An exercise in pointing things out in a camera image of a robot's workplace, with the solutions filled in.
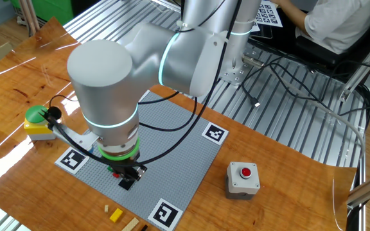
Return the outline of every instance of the emergency stop button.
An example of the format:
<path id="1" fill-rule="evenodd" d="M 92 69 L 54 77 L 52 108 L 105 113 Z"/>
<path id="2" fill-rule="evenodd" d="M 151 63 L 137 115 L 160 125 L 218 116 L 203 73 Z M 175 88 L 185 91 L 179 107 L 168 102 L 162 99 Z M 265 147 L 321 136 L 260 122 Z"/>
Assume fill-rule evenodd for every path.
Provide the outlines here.
<path id="1" fill-rule="evenodd" d="M 242 178 L 248 179 L 249 177 L 251 177 L 251 171 L 249 170 L 249 168 L 245 167 L 241 169 L 240 175 Z"/>

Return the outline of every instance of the yellow lego brick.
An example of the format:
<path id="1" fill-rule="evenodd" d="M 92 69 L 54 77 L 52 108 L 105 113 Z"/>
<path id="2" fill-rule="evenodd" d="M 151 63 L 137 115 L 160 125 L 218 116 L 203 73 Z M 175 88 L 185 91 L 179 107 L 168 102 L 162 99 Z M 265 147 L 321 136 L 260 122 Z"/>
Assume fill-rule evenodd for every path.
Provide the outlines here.
<path id="1" fill-rule="evenodd" d="M 112 214 L 112 216 L 109 218 L 111 221 L 114 223 L 118 218 L 122 215 L 122 210 L 121 209 L 116 209 L 115 212 Z"/>
<path id="2" fill-rule="evenodd" d="M 46 124 L 35 124 L 31 123 L 25 119 L 24 121 L 24 129 L 28 135 L 35 135 L 35 134 L 51 134 L 52 131 L 48 129 Z"/>
<path id="3" fill-rule="evenodd" d="M 133 218 L 132 221 L 126 225 L 122 231 L 131 231 L 139 223 L 138 219 Z"/>

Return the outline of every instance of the wooden table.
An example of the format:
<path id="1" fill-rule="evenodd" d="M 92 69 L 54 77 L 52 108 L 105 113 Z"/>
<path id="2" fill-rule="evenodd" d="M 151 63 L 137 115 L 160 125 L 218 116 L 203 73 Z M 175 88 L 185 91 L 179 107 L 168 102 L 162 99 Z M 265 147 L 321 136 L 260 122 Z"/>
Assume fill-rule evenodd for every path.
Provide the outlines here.
<path id="1" fill-rule="evenodd" d="M 135 216 L 54 165 L 67 144 L 30 142 L 22 128 L 30 106 L 44 105 L 55 94 L 73 94 L 66 61 L 77 45 L 51 20 L 0 61 L 0 207 L 31 230 L 121 230 Z M 172 93 L 161 86 L 152 91 Z M 79 108 L 66 112 L 60 100 L 53 104 L 62 109 L 62 122 L 85 131 Z M 193 109 L 185 96 L 171 101 Z M 320 164 L 208 108 L 202 117 L 229 130 L 229 136 L 176 230 L 344 229 L 355 169 Z M 225 198 L 231 161 L 257 163 L 261 189 L 252 200 Z M 117 223 L 109 220 L 104 205 L 124 211 Z M 134 230 L 144 224 L 150 226 L 140 219 Z"/>

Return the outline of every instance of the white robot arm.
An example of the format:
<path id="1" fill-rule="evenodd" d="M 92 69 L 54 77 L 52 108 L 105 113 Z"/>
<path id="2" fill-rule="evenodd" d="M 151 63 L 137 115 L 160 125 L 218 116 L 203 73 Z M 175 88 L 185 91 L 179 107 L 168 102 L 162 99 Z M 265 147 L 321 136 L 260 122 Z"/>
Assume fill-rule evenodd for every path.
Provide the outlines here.
<path id="1" fill-rule="evenodd" d="M 67 70 L 103 157 L 122 163 L 137 160 L 137 102 L 151 86 L 202 96 L 213 84 L 221 56 L 225 68 L 242 65 L 259 5 L 259 0 L 187 0 L 180 31 L 139 24 L 120 44 L 94 40 L 77 47 Z M 241 10 L 235 18 L 237 7 Z M 222 54 L 232 25 L 230 48 Z M 129 175 L 123 172 L 126 168 L 114 170 Z"/>

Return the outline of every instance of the red button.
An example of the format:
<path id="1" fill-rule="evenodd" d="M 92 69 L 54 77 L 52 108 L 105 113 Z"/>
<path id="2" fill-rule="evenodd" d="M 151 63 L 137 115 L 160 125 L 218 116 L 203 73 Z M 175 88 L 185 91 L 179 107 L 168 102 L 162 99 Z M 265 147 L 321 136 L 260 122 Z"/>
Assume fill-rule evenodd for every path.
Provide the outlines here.
<path id="1" fill-rule="evenodd" d="M 249 170 L 249 168 L 246 168 L 246 167 L 242 169 L 241 173 L 243 176 L 246 176 L 246 177 L 251 175 L 251 171 Z"/>

